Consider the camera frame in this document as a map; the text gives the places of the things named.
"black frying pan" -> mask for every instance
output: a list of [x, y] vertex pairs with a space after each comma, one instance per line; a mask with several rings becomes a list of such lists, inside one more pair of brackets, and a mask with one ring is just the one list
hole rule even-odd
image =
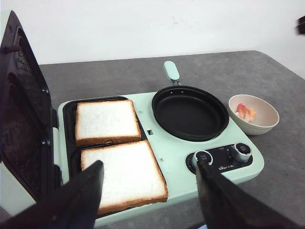
[[229, 123], [223, 103], [204, 90], [180, 85], [173, 62], [166, 61], [164, 67], [173, 86], [158, 91], [152, 99], [152, 111], [159, 125], [188, 141], [201, 142], [218, 136]]

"shrimp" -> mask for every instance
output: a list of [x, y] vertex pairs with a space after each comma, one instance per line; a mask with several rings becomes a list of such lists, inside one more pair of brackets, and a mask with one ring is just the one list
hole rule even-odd
[[253, 122], [256, 116], [256, 112], [254, 108], [247, 108], [243, 104], [239, 104], [237, 106], [237, 112], [235, 113], [237, 116], [239, 116], [241, 119], [243, 119], [246, 122]]

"white bowl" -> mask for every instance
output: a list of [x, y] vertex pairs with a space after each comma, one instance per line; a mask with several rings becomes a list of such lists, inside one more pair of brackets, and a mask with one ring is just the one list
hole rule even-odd
[[[246, 122], [235, 114], [240, 103], [247, 108], [255, 109], [256, 116], [253, 122]], [[228, 112], [230, 117], [247, 135], [267, 133], [280, 121], [280, 116], [273, 106], [265, 100], [248, 94], [238, 94], [231, 97], [228, 103]]]

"silver knob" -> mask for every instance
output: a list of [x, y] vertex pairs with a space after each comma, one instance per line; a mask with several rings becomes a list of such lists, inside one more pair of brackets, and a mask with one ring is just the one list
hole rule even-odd
[[194, 153], [192, 157], [192, 167], [196, 169], [198, 159], [206, 161], [209, 165], [213, 163], [212, 155], [206, 150], [200, 150]]
[[239, 162], [247, 162], [252, 154], [251, 148], [242, 142], [238, 142], [230, 149], [230, 155], [234, 160]]

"bread slice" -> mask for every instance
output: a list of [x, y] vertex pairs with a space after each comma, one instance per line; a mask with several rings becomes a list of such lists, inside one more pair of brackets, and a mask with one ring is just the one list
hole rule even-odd
[[140, 141], [132, 100], [78, 103], [75, 139], [76, 146]]
[[82, 150], [81, 169], [96, 160], [104, 164], [98, 214], [167, 201], [166, 183], [147, 140]]

